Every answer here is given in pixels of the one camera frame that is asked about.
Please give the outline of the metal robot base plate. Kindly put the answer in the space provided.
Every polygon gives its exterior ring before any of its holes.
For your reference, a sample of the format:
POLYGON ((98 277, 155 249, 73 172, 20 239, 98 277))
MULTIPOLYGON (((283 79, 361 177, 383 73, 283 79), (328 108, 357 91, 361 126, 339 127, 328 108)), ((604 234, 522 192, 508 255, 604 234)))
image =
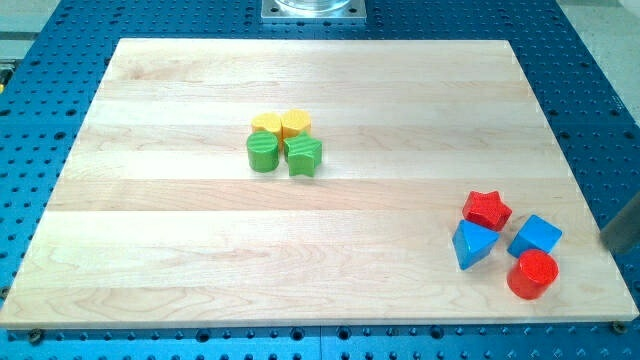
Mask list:
POLYGON ((262 0, 260 12, 266 21, 367 18, 365 0, 262 0))

